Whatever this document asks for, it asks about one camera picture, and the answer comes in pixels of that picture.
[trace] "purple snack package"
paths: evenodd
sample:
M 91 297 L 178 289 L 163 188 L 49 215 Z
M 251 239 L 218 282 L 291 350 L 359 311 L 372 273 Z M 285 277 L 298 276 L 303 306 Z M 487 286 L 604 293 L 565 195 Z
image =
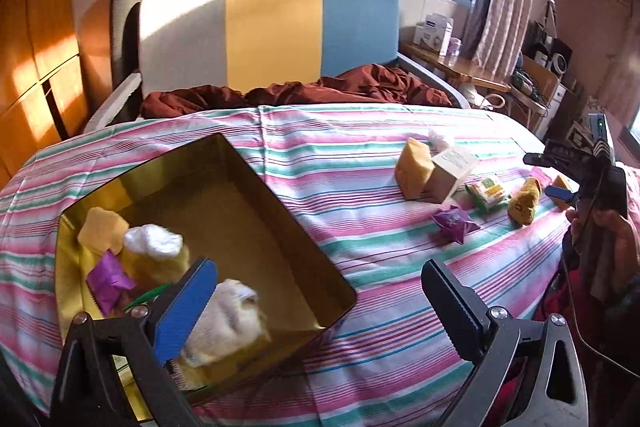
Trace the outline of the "purple snack package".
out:
M 111 250 L 107 250 L 99 263 L 87 274 L 86 285 L 89 286 L 95 303 L 105 317 L 113 311 L 124 290 L 136 287 L 136 283 L 124 273 L 120 261 Z
M 440 227 L 442 233 L 449 236 L 459 245 L 465 244 L 465 235 L 480 230 L 469 215 L 456 206 L 451 205 L 449 210 L 439 210 L 433 214 L 433 220 Z

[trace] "bed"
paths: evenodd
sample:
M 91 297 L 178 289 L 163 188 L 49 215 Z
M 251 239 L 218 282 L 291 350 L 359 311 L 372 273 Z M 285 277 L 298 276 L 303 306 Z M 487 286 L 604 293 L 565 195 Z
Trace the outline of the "bed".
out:
M 562 212 L 543 196 L 533 225 L 504 210 L 446 243 L 440 208 L 404 201 L 394 166 L 407 137 L 452 134 L 509 190 L 541 152 L 500 114 L 394 104 L 215 110 L 118 124 L 38 152 L 0 192 L 0 347 L 20 386 L 47 412 L 60 357 L 54 253 L 60 212 L 121 172 L 186 142 L 222 132 L 278 195 L 358 294 L 334 336 L 277 374 L 206 405 L 222 425 L 424 425 L 437 418 L 470 366 L 462 362 L 420 287 L 422 264 L 444 259 L 487 304 L 532 314 L 556 271 Z

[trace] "metal bolt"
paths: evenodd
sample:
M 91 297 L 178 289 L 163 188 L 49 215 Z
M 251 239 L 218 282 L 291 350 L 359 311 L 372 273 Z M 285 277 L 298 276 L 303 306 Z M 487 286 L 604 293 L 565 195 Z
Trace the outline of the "metal bolt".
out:
M 74 318 L 72 320 L 74 324 L 84 324 L 88 318 L 89 315 L 87 315 L 86 312 L 78 312 L 76 315 L 74 315 Z
M 551 322 L 556 326 L 564 326 L 566 324 L 566 319 L 557 313 L 551 314 Z
M 494 319 L 506 319 L 509 316 L 509 312 L 502 306 L 494 306 L 489 310 L 489 313 Z
M 144 304 L 142 304 L 140 306 L 136 306 L 131 310 L 131 316 L 134 319 L 141 319 L 142 317 L 146 317 L 146 314 L 148 314 L 148 312 L 149 312 L 149 308 L 147 308 Z

